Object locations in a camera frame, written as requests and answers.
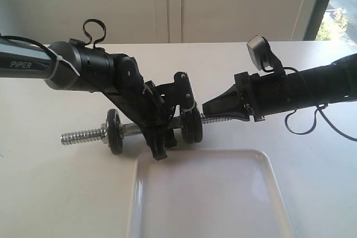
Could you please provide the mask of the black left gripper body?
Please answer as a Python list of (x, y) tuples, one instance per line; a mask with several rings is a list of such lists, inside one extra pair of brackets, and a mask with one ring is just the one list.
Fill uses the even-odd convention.
[(167, 126), (179, 104), (179, 92), (175, 87), (109, 87), (104, 93), (140, 127)]

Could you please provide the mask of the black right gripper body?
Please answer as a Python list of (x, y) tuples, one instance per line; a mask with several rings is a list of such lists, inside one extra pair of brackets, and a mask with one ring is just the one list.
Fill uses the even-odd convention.
[(243, 108), (255, 122), (263, 121), (266, 115), (287, 111), (285, 76), (243, 72), (234, 75), (234, 80), (243, 99)]

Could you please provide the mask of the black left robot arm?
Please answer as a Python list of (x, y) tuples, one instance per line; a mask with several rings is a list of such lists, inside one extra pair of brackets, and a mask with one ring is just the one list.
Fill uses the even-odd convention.
[(88, 48), (78, 40), (45, 46), (29, 38), (2, 36), (1, 77), (41, 79), (54, 90), (98, 92), (113, 103), (100, 128), (63, 135), (63, 144), (102, 140), (113, 154), (121, 154), (124, 131), (120, 114), (137, 126), (154, 159), (165, 159), (167, 148), (176, 144), (170, 127), (176, 102), (146, 81), (136, 59), (127, 54)]

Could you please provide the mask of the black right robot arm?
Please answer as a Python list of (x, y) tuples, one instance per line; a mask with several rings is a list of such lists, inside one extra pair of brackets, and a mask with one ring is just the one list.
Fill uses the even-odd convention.
[(235, 74), (235, 83), (202, 105), (207, 118), (259, 122), (265, 116), (344, 101), (356, 101), (356, 54), (329, 65), (290, 74)]

